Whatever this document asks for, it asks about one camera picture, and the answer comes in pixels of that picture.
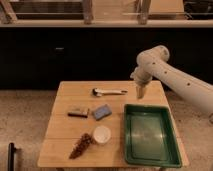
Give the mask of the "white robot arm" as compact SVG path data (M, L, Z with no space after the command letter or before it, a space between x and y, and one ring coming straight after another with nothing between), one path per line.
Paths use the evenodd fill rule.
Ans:
M170 52L163 45L139 53L137 67L131 73L138 88L155 77L203 113L213 114L213 85L172 67L167 63L169 57Z

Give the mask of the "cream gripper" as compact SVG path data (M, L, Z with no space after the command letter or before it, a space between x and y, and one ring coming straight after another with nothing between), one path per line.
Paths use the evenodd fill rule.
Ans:
M130 78L135 81L137 87L137 98L144 97L146 92L146 85L152 80L152 76L141 68L136 68L130 75Z

